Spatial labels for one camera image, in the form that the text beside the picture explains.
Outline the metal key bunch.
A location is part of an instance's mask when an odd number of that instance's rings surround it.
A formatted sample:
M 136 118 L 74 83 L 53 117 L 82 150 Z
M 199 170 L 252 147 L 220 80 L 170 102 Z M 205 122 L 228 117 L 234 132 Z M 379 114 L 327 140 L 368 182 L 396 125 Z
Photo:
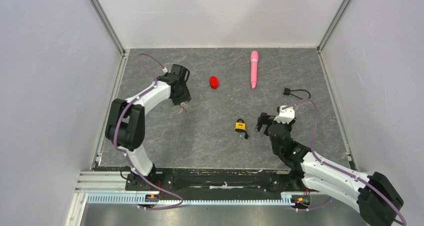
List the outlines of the metal key bunch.
M 181 115 L 183 113 L 186 113 L 189 109 L 192 109 L 186 102 L 180 103 L 180 109 L 177 112 L 177 115 Z

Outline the yellow black padlock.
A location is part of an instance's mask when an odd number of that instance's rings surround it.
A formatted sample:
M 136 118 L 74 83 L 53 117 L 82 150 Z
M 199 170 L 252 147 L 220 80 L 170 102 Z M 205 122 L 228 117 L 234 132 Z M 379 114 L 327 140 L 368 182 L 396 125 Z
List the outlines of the yellow black padlock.
M 244 138 L 247 140 L 249 138 L 248 132 L 247 132 L 247 127 L 246 127 L 246 123 L 242 118 L 239 118 L 234 126 L 234 131 L 244 134 Z

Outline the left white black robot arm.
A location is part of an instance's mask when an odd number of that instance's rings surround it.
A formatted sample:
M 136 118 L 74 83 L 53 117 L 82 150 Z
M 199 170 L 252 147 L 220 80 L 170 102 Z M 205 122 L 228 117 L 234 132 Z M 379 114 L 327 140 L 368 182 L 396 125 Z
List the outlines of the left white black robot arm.
M 143 142 L 146 135 L 146 115 L 163 101 L 171 100 L 178 106 L 192 97 L 187 86 L 191 72 L 173 64 L 170 71 L 153 79 L 143 91 L 127 99 L 116 98 L 110 105 L 105 138 L 127 159 L 130 170 L 138 176 L 138 184 L 145 190 L 157 184 L 155 166 L 147 156 Z

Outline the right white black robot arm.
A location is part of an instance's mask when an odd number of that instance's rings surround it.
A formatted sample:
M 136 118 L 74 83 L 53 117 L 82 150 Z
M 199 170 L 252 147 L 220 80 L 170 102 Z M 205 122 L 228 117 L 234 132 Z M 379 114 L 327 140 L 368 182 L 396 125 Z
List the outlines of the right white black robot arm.
M 398 215 L 404 205 L 402 197 L 382 173 L 355 171 L 327 160 L 308 146 L 291 137 L 296 121 L 294 110 L 279 115 L 261 113 L 256 131 L 265 127 L 274 155 L 290 168 L 289 185 L 324 193 L 357 211 L 370 226 L 401 224 Z

